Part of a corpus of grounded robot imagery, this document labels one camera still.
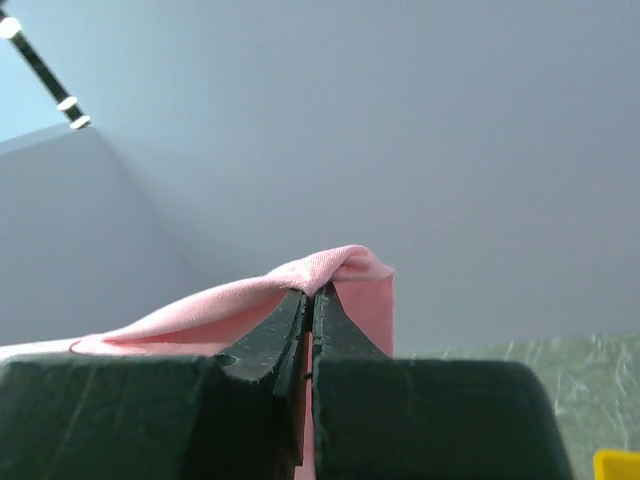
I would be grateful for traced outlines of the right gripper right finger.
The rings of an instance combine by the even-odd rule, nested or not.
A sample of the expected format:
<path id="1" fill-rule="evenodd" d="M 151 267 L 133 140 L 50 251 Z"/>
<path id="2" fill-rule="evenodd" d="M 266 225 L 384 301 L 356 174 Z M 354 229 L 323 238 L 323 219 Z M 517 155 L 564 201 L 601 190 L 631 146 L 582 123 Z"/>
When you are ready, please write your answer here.
<path id="1" fill-rule="evenodd" d="M 312 324 L 320 479 L 569 479 L 547 392 L 504 360 L 394 359 L 347 316 L 333 285 Z"/>

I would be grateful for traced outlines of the pink t shirt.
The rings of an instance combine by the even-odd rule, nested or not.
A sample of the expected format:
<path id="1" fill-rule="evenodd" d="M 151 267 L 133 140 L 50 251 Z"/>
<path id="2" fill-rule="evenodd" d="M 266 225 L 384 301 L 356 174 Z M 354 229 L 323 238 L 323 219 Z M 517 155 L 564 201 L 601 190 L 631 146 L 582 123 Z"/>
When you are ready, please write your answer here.
<path id="1" fill-rule="evenodd" d="M 173 302 L 117 330 L 74 339 L 8 346 L 3 360 L 22 354 L 71 353 L 90 356 L 212 356 L 230 347 L 268 318 L 290 291 L 306 295 L 304 340 L 306 389 L 302 463 L 290 479 L 310 479 L 313 422 L 309 370 L 314 301 L 333 285 L 347 316 L 386 355 L 392 351 L 393 270 L 369 249 L 351 245 L 311 254 L 269 273 L 219 285 Z"/>

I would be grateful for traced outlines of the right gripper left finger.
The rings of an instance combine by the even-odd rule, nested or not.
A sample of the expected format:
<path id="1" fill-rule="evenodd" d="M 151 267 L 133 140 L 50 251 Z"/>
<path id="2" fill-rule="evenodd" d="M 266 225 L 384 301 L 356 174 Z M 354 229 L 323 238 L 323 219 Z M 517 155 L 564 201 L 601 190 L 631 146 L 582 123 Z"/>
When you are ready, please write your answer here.
<path id="1" fill-rule="evenodd" d="M 303 460 L 308 299 L 212 356 L 1 363 L 5 479 L 290 479 Z"/>

